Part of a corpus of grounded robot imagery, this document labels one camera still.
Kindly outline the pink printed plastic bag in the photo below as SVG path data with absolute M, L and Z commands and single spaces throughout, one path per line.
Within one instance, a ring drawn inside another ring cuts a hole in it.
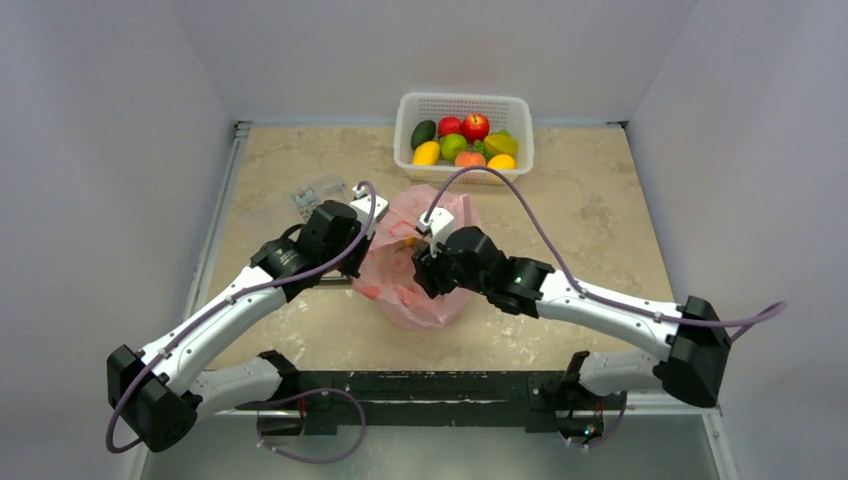
M 411 186 L 389 201 L 378 222 L 353 289 L 373 301 L 396 325 L 406 329 L 441 328 L 467 307 L 472 293 L 458 289 L 431 299 L 414 281 L 413 243 L 416 222 L 435 198 L 428 185 Z

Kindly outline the fake peach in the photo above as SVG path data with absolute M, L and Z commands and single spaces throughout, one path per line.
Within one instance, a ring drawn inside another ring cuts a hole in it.
M 473 151 L 465 151 L 459 153 L 454 159 L 454 165 L 457 168 L 467 168 L 472 166 L 486 166 L 487 160 L 483 154 Z

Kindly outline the yellow orange fake fruit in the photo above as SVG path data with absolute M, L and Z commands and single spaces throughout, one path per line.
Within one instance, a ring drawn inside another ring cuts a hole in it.
M 514 170 L 517 168 L 517 161 L 511 155 L 498 154 L 488 161 L 487 166 L 496 170 Z

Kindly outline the green yellow fake starfruit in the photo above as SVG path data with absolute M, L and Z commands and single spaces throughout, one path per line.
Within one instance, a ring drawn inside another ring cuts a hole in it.
M 492 155 L 510 155 L 516 156 L 519 151 L 518 142 L 509 135 L 495 133 L 487 135 L 483 144 L 485 149 Z

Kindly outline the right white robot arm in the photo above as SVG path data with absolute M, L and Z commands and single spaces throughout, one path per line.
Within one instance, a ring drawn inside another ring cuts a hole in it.
M 506 256 L 478 227 L 422 227 L 414 280 L 431 297 L 464 289 L 511 315 L 558 320 L 632 345 L 629 352 L 573 355 L 561 381 L 564 399 L 584 407 L 625 390 L 662 390 L 691 406 L 713 408 L 731 349 L 713 305 L 652 302 L 609 290 L 574 287 L 565 273 L 526 257 Z

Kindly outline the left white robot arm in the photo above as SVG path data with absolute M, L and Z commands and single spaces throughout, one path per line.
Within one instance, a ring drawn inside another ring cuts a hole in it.
M 108 400 L 113 408 L 105 443 L 115 443 L 124 422 L 152 452 L 178 443 L 200 420 L 221 411 L 253 407 L 304 408 L 308 396 L 331 389 L 302 386 L 297 368 L 275 350 L 224 370 L 209 363 L 247 329 L 320 284 L 337 270 L 355 277 L 385 215 L 388 202 L 368 196 L 350 203 L 328 200 L 309 220 L 264 243 L 248 265 L 209 304 L 139 350 L 122 345 L 107 359 Z

